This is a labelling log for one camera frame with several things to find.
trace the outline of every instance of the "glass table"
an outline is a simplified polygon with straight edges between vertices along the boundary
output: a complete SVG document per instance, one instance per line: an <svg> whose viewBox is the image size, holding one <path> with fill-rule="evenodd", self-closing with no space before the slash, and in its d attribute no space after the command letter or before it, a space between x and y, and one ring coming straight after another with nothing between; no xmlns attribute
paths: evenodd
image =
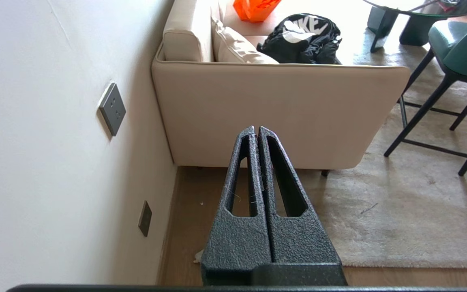
<svg viewBox="0 0 467 292"><path fill-rule="evenodd" d="M467 15L467 0L363 0L373 7L367 27L375 34L371 52L378 51L399 14L410 15L401 36L403 45L422 46L428 31L439 20Z"/></svg>

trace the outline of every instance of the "sofa armrest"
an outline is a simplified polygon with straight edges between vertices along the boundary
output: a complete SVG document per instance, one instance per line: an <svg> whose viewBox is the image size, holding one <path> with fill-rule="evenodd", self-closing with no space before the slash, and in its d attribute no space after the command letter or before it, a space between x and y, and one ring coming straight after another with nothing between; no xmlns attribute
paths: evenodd
<svg viewBox="0 0 467 292"><path fill-rule="evenodd" d="M404 67L154 60L174 161L228 165L242 129L265 126L296 168L356 166L410 75Z"/></svg>

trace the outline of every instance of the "carpet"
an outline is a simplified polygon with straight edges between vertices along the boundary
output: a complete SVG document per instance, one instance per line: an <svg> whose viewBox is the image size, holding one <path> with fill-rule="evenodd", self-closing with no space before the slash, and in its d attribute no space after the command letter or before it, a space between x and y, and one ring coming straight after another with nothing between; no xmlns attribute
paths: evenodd
<svg viewBox="0 0 467 292"><path fill-rule="evenodd" d="M365 29L370 7L362 4L353 2L349 16L344 11L332 17L344 38L338 58L344 64L413 70L426 48L399 44L407 18L400 15L384 49L371 54L374 35ZM425 102L442 77L433 61L406 100ZM466 104L467 84L457 82L436 107L459 112ZM416 111L408 107L409 118ZM448 129L453 121L453 116L430 112L408 137L467 152L467 118L455 132ZM384 151L401 130L396 105L356 168L334 170L328 178L297 170L302 184L344 266L467 268L467 174L457 174L465 159L409 144L386 159Z"/></svg>

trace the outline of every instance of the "orange bag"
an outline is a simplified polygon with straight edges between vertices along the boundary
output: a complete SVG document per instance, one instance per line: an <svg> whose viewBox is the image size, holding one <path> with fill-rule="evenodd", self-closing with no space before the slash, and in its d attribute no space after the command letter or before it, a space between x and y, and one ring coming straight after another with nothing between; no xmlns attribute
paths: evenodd
<svg viewBox="0 0 467 292"><path fill-rule="evenodd" d="M235 0L233 7L244 21L265 21L281 0Z"/></svg>

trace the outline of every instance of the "electrical outlet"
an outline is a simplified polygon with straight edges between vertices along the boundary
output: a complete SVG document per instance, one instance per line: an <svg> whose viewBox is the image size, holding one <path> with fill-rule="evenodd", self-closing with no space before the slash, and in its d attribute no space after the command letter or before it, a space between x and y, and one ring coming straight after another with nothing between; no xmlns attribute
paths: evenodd
<svg viewBox="0 0 467 292"><path fill-rule="evenodd" d="M115 82L111 83L107 88L99 109L102 116L104 116L109 131L111 131L111 135L116 136L126 115L126 107Z"/></svg>
<svg viewBox="0 0 467 292"><path fill-rule="evenodd" d="M150 218L152 217L152 211L150 210L147 201L143 203L143 210L139 218L138 227L143 233L143 236L147 237L149 233Z"/></svg>

